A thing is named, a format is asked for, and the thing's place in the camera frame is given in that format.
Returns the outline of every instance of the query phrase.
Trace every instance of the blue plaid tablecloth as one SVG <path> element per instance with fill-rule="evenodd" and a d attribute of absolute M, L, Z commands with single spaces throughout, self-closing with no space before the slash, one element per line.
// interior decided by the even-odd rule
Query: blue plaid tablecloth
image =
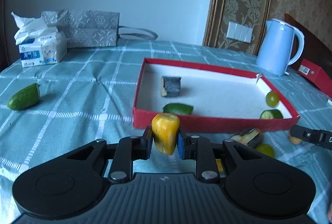
<path fill-rule="evenodd" d="M 119 40 L 118 47 L 70 49 L 56 65 L 22 68 L 17 61 L 0 73 L 0 223 L 11 223 L 19 211 L 11 195 L 17 176 L 97 138 L 117 143 L 142 135 L 132 126 L 132 105 L 144 57 L 183 60 L 259 72 L 256 57 L 226 49 L 172 42 Z M 264 73 L 301 115 L 299 124 L 332 131 L 328 97 L 295 71 L 277 77 Z M 18 90 L 38 82 L 41 101 L 24 111 L 7 108 Z M 201 134 L 221 143 L 230 134 Z M 291 144 L 286 131 L 266 132 L 276 158 L 309 174 L 316 197 L 309 216 L 328 223 L 332 151 L 302 142 Z M 165 156 L 153 146 L 151 159 L 134 162 L 134 172 L 176 173 L 195 170 L 193 160 Z"/>

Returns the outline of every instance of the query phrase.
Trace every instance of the tissue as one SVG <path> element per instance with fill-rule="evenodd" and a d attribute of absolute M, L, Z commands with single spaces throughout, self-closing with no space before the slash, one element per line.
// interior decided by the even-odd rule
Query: tissue
<path fill-rule="evenodd" d="M 67 39 L 43 18 L 24 18 L 12 13 L 19 30 L 14 36 L 22 66 L 56 64 L 67 54 Z"/>

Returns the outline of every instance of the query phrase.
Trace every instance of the eggplant piece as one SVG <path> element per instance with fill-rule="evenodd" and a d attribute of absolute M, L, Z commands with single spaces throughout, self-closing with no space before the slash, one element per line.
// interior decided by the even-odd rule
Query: eggplant piece
<path fill-rule="evenodd" d="M 180 95 L 181 77 L 161 77 L 161 96 L 177 97 Z"/>
<path fill-rule="evenodd" d="M 233 135 L 230 138 L 250 148 L 255 148 L 263 142 L 263 132 L 258 128 L 249 128 Z"/>

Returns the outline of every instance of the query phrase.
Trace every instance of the red box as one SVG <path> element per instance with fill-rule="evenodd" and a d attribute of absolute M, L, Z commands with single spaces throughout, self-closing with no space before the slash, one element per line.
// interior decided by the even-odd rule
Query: red box
<path fill-rule="evenodd" d="M 181 76 L 183 96 L 161 97 L 162 75 Z M 300 119 L 299 114 L 264 76 L 256 83 L 257 75 L 215 65 L 145 58 L 133 104 L 133 125 L 145 129 L 170 101 L 193 104 L 193 115 L 178 115 L 180 125 L 189 133 L 234 133 L 249 127 L 262 131 L 289 130 Z M 263 110 L 271 109 L 265 102 L 265 95 L 271 90 L 280 96 L 276 108 L 283 113 L 284 119 L 259 119 Z M 208 116 L 209 113 L 227 117 Z"/>
<path fill-rule="evenodd" d="M 332 98 L 332 80 L 320 66 L 307 59 L 303 59 L 298 73 L 316 85 L 324 94 Z"/>

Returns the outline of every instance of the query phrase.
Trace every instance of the red box edge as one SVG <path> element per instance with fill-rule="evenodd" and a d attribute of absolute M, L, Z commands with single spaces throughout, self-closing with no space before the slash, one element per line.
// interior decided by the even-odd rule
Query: red box edge
<path fill-rule="evenodd" d="M 133 126 L 134 128 L 137 129 L 145 129 L 147 126 L 150 126 L 154 116 L 160 113 L 160 112 L 147 111 L 137 108 L 137 98 L 146 63 L 207 70 L 207 71 L 225 73 L 225 74 L 236 75 L 247 78 L 255 78 L 257 75 L 255 72 L 247 70 L 231 69 L 222 66 L 207 65 L 207 64 L 193 63 L 186 61 L 177 61 L 177 60 L 144 58 L 141 70 L 139 72 L 139 77 L 134 97 L 134 104 L 132 109 Z M 240 118 L 206 117 L 206 116 L 195 116 L 195 115 L 178 115 L 181 121 L 182 128 L 188 133 L 234 133 L 248 127 L 259 128 L 262 131 L 289 130 L 293 125 L 296 125 L 296 123 L 300 119 L 300 115 L 296 112 L 292 104 L 279 92 L 279 90 L 275 88 L 275 86 L 269 80 L 267 80 L 264 76 L 262 76 L 261 78 L 271 88 L 271 90 L 276 91 L 279 94 L 280 100 L 288 109 L 288 111 L 292 115 L 292 118 L 263 120 L 263 119 L 240 119 Z M 223 125 L 223 127 L 225 127 L 223 131 L 217 130 L 220 129 L 220 125 Z"/>

